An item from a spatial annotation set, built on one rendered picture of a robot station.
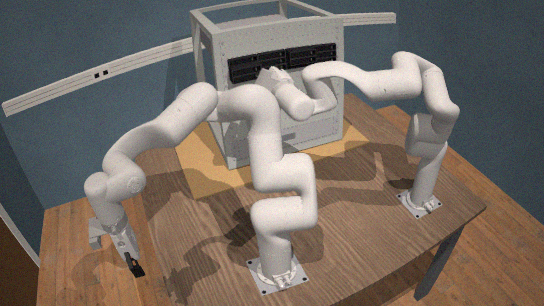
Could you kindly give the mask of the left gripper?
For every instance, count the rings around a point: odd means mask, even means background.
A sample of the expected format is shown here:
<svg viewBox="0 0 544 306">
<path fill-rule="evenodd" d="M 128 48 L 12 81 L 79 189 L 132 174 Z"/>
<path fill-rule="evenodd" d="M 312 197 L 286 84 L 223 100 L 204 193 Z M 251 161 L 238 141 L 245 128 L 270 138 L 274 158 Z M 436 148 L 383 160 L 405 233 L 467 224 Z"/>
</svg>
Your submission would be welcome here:
<svg viewBox="0 0 544 306">
<path fill-rule="evenodd" d="M 132 227 L 130 224 L 128 224 L 129 219 L 126 227 L 120 232 L 117 232 L 117 235 L 113 235 L 111 233 L 109 233 L 109 235 L 123 261 L 127 261 L 126 263 L 128 264 L 130 271 L 133 273 L 135 278 L 138 278 L 145 276 L 145 272 L 137 262 L 137 260 L 140 259 L 138 243 Z M 132 261 L 135 261 L 135 266 L 133 265 Z"/>
</svg>

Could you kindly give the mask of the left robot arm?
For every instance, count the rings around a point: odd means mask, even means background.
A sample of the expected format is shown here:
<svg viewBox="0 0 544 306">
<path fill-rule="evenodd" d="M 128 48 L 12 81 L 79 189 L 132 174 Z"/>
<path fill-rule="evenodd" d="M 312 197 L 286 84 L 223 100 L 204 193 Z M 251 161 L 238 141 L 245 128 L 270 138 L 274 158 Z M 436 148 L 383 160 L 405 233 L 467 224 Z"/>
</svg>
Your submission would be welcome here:
<svg viewBox="0 0 544 306">
<path fill-rule="evenodd" d="M 117 235 L 126 227 L 128 217 L 121 201 L 140 194 L 146 186 L 144 171 L 132 161 L 135 157 L 149 149 L 177 147 L 202 122 L 244 119 L 250 121 L 247 139 L 255 190 L 300 194 L 262 199 L 250 209 L 260 256 L 258 277 L 284 290 L 296 275 L 289 232 L 314 228 L 318 221 L 315 169 L 306 153 L 283 155 L 278 101 L 257 84 L 216 91 L 209 83 L 195 83 L 157 118 L 125 133 L 106 153 L 103 172 L 90 175 L 84 183 L 97 216 L 89 218 L 91 248 L 100 249 L 102 235 Z"/>
</svg>

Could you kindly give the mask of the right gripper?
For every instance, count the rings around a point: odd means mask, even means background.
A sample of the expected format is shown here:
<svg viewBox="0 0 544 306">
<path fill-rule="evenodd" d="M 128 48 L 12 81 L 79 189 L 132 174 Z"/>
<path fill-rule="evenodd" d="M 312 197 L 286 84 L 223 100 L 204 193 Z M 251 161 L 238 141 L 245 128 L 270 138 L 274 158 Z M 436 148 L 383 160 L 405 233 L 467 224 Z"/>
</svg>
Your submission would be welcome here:
<svg viewBox="0 0 544 306">
<path fill-rule="evenodd" d="M 275 66 L 275 67 L 273 67 Z M 277 67 L 277 65 L 272 65 L 272 67 L 269 68 L 269 70 L 273 73 L 271 78 L 273 79 L 276 79 L 276 80 L 279 80 L 279 81 L 290 81 L 291 83 L 294 84 L 294 81 L 293 79 L 291 78 L 291 76 L 283 69 L 280 69 Z"/>
</svg>

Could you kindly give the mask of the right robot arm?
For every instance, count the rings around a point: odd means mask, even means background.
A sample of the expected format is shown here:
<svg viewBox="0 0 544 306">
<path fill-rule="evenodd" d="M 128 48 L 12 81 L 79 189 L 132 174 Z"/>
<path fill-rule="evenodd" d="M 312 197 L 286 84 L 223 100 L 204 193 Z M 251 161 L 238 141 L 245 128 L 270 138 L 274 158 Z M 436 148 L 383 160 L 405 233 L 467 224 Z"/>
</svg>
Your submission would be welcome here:
<svg viewBox="0 0 544 306">
<path fill-rule="evenodd" d="M 400 51 L 391 57 L 391 64 L 390 70 L 371 72 L 341 61 L 311 64 L 301 73 L 307 94 L 290 81 L 271 78 L 273 73 L 264 68 L 255 84 L 273 93 L 280 109 L 298 122 L 337 106 L 329 77 L 350 81 L 371 102 L 416 98 L 422 91 L 431 115 L 415 113 L 409 122 L 405 151 L 410 156 L 421 157 L 421 160 L 406 201 L 415 210 L 431 212 L 435 206 L 432 193 L 447 151 L 447 140 L 460 109 L 449 98 L 442 70 L 433 63 L 413 53 Z"/>
</svg>

